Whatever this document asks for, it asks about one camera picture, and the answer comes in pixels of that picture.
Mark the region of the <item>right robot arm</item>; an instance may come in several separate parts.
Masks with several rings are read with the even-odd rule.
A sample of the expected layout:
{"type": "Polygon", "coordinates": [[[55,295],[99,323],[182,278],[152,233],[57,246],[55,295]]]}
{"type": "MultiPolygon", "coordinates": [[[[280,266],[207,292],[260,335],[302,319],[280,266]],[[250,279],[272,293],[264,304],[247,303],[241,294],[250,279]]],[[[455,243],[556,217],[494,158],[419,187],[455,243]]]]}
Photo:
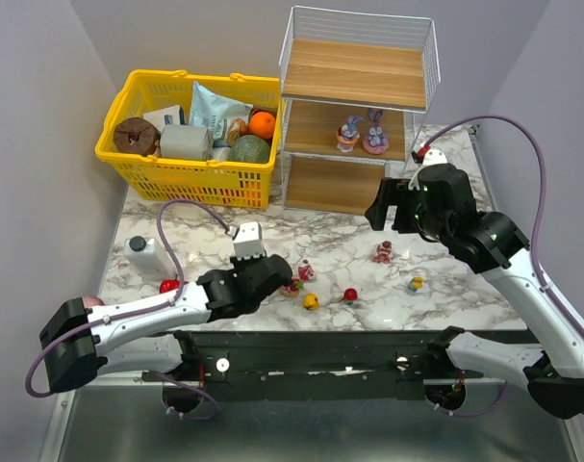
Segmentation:
{"type": "Polygon", "coordinates": [[[517,225],[499,212],[478,210],[467,174],[450,163],[424,167],[414,180],[382,179],[365,212],[373,230],[384,228],[390,207],[396,208],[395,231],[444,245],[501,293],[538,341],[502,344],[449,327],[429,343],[432,369],[504,380],[560,419],[584,413],[584,325],[567,301],[555,301],[517,225]]]}

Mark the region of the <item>large purple bunny toy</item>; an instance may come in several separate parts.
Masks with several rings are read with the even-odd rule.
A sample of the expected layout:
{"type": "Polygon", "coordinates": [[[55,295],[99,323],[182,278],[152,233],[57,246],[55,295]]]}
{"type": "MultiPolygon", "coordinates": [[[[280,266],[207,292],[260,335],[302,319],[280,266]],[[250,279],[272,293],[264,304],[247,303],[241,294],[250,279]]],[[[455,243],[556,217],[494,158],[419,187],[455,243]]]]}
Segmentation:
{"type": "Polygon", "coordinates": [[[382,110],[369,108],[369,127],[363,138],[363,148],[371,155],[384,154],[389,149],[389,141],[381,124],[382,110]]]}

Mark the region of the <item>red cherry toy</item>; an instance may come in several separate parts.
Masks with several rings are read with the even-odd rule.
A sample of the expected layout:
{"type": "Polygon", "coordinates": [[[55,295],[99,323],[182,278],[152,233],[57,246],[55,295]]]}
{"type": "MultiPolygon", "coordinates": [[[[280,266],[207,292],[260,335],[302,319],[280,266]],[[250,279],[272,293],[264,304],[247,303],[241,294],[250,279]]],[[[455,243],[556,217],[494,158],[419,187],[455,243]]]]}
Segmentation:
{"type": "Polygon", "coordinates": [[[348,288],[344,291],[341,303],[352,306],[358,300],[358,293],[353,288],[348,288]]]}

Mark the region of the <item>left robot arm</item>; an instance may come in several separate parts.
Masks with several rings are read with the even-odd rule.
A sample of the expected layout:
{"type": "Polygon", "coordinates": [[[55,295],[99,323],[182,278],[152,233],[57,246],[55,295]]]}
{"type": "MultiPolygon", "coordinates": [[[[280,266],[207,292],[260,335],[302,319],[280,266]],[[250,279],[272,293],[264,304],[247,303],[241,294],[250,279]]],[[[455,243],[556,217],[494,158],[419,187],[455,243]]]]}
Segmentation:
{"type": "Polygon", "coordinates": [[[175,291],[129,303],[88,308],[81,298],[68,300],[39,333],[49,392],[89,384],[113,363],[113,351],[135,340],[252,314],[291,283],[290,265],[273,254],[232,269],[211,269],[175,291]]]}

